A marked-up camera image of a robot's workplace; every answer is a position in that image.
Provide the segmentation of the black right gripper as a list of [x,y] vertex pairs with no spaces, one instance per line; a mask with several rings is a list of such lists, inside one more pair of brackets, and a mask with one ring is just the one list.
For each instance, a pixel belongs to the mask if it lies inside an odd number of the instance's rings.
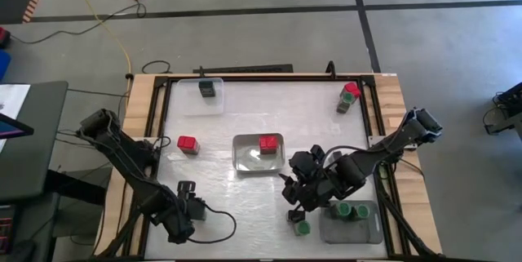
[[290,205],[302,206],[305,211],[314,211],[325,205],[338,189],[338,174],[334,171],[317,171],[311,176],[300,177],[299,182],[289,175],[280,177],[285,185],[283,198]]

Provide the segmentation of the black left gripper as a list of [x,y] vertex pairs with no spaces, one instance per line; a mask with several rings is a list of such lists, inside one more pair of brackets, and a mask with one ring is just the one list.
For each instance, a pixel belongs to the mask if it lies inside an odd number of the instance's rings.
[[179,199],[174,194],[167,198],[172,211],[167,216],[168,242],[182,244],[194,234],[195,229],[191,220],[190,212],[192,209],[190,206],[197,200],[195,190],[196,183],[194,181],[183,180],[178,183],[178,196],[188,198]]

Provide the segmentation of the green-lid spice jar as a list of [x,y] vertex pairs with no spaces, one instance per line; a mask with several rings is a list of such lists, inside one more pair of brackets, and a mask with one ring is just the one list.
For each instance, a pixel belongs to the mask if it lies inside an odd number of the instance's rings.
[[292,225],[296,236],[306,236],[311,232],[311,225],[306,220],[299,220]]
[[371,213],[370,208],[365,204],[357,204],[353,207],[352,210],[352,219],[353,220],[366,220],[369,218]]
[[335,219],[347,220],[352,213],[352,206],[346,202],[335,202],[330,206],[330,214]]

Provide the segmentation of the red-lid spice jar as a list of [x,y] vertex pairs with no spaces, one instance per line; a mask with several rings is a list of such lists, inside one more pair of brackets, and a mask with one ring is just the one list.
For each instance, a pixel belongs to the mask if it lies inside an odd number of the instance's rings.
[[343,94],[345,95],[347,93],[352,94],[356,99],[361,97],[361,90],[355,82],[349,82],[344,85]]
[[176,146],[185,154],[197,155],[200,150],[200,145],[197,142],[197,139],[187,135],[180,135],[177,139]]
[[274,154],[278,149],[276,135],[261,135],[259,137],[259,151],[261,154]]

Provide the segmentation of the dark block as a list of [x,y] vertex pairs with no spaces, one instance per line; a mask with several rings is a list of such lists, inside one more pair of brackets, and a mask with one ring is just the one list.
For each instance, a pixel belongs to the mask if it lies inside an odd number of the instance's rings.
[[352,104],[356,101],[356,97],[350,92],[344,92],[339,96],[339,101],[337,103],[336,112],[337,113],[346,113]]

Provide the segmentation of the white glossy table mat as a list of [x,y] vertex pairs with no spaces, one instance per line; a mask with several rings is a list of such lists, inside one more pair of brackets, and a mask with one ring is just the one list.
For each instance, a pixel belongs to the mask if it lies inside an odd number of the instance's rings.
[[225,82],[221,114],[184,116],[174,107],[171,88],[164,133],[197,139],[197,155],[182,153],[175,144],[161,152],[157,178],[175,189],[181,180],[196,183],[197,196],[209,205],[205,221],[195,224],[189,242],[170,243],[163,227],[148,231],[145,255],[150,260],[186,259],[350,259],[383,258],[386,247],[371,244],[328,244],[321,240],[319,216],[307,214],[311,232],[296,236],[286,221],[289,203],[282,197],[290,167],[264,173],[241,173],[232,166],[236,135],[280,133],[285,156],[342,146],[365,148],[367,135],[361,107],[336,112],[341,82]]

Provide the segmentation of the white plastic bin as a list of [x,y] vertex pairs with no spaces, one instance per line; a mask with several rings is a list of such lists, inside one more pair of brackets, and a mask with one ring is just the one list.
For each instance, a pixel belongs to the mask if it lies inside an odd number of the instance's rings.
[[[276,135],[278,149],[274,154],[261,154],[259,137]],[[236,135],[232,140],[232,166],[241,173],[279,171],[285,165],[285,142],[280,133]]]

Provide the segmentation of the grey translucent plastic bin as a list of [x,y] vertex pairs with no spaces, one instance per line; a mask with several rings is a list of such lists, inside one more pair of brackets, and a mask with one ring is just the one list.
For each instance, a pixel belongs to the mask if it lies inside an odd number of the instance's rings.
[[[366,220],[353,220],[352,213],[347,220],[335,219],[330,214],[330,206],[335,202],[346,202],[352,206],[365,204],[370,210]],[[378,205],[370,200],[331,201],[319,213],[319,230],[323,242],[329,244],[379,244],[383,242],[383,227]]]

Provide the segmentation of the clear plastic bin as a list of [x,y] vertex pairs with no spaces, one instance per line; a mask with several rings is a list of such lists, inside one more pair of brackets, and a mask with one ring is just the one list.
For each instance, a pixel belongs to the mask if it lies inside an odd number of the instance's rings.
[[[203,98],[198,88],[201,80],[215,84],[216,96]],[[179,80],[174,91],[175,110],[184,116],[221,114],[224,109],[224,81],[222,78],[191,78]]]

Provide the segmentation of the grey side table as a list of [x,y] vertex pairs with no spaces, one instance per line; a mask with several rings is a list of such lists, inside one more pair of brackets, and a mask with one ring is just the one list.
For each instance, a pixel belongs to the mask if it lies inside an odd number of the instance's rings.
[[17,120],[33,134],[9,139],[0,151],[0,203],[33,198],[44,192],[46,175],[69,84],[31,85]]

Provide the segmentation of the dark tablet screen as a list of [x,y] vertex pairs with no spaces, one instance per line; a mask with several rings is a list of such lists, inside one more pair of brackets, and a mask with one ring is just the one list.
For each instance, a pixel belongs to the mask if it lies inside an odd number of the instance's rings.
[[32,135],[34,129],[0,113],[0,140]]

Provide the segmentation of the small screen panel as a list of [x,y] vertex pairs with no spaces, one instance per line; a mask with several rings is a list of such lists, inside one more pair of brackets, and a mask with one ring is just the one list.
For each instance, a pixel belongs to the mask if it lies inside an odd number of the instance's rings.
[[11,249],[12,228],[12,218],[0,218],[0,255],[5,255]]

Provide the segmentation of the white paper sheet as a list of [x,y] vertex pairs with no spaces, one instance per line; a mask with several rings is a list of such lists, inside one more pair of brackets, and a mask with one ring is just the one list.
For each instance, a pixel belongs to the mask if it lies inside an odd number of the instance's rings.
[[[29,93],[29,89],[29,84],[0,84],[0,113],[19,121],[17,117]],[[0,153],[7,140],[0,140]]]

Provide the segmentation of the blue floor object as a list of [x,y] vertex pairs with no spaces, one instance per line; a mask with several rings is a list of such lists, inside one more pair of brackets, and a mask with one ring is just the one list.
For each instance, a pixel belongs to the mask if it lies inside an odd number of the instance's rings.
[[4,50],[0,50],[0,82],[5,77],[10,63],[11,56]]

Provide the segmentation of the black aluminium table frame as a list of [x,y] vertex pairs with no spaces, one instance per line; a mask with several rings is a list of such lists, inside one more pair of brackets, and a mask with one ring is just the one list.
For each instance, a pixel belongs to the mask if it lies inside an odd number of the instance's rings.
[[[199,78],[198,73],[136,74],[127,83],[126,114],[123,127],[127,134],[152,139],[159,134],[161,116],[167,111],[171,81]],[[348,82],[361,84],[363,107],[368,114],[369,130],[390,134],[407,112],[400,81],[395,73],[208,73],[206,79],[222,78],[225,82]],[[129,219],[134,192],[114,171],[107,188],[104,215],[100,220],[95,253],[104,251]]]

